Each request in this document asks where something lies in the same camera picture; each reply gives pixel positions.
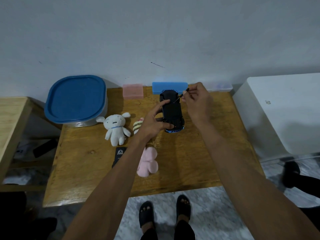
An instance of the black toy car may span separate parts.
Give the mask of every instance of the black toy car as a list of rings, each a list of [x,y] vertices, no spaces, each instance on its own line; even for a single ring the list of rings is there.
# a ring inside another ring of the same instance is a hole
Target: black toy car
[[[180,99],[178,99],[178,93],[175,90],[165,90],[160,94],[160,102],[170,99],[170,103],[162,106],[163,122],[167,122],[174,125],[173,129],[166,129],[168,133],[179,132],[184,128],[184,119],[181,112]]]

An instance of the black card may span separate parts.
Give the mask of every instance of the black card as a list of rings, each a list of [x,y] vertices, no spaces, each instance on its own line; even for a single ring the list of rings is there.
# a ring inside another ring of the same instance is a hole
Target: black card
[[[115,156],[114,156],[114,161],[113,161],[113,164],[112,164],[112,167],[115,166],[115,164],[119,161],[120,157],[122,157],[123,153],[125,153],[126,151],[126,147],[117,147],[115,149]]]

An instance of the hand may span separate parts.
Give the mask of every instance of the hand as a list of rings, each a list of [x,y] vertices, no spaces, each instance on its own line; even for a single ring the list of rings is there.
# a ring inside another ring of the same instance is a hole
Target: hand
[[[163,129],[173,129],[174,125],[162,122],[163,118],[155,118],[158,113],[162,113],[162,106],[169,103],[170,99],[157,103],[153,109],[144,117],[143,123],[139,128],[137,135],[142,136],[147,142],[158,135]]]
[[[201,82],[190,86],[189,92],[183,91],[182,101],[186,103],[188,114],[197,128],[210,122],[213,98]]]

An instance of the forearm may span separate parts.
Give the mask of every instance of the forearm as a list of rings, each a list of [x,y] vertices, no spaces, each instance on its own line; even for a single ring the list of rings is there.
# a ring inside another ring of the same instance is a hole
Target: forearm
[[[302,211],[235,153],[212,124],[199,130],[230,200],[256,240],[319,238]]]
[[[146,143],[144,137],[135,135],[121,159],[90,194],[63,240],[114,238]]]

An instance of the white stuffed dog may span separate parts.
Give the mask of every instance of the white stuffed dog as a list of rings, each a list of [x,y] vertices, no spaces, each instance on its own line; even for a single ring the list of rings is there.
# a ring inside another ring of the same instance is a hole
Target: white stuffed dog
[[[102,116],[96,118],[97,122],[103,122],[104,128],[108,131],[106,132],[106,140],[111,137],[111,145],[116,147],[118,144],[121,146],[124,144],[126,137],[131,136],[131,132],[124,127],[126,123],[125,118],[130,118],[130,113],[113,114],[106,119]]]

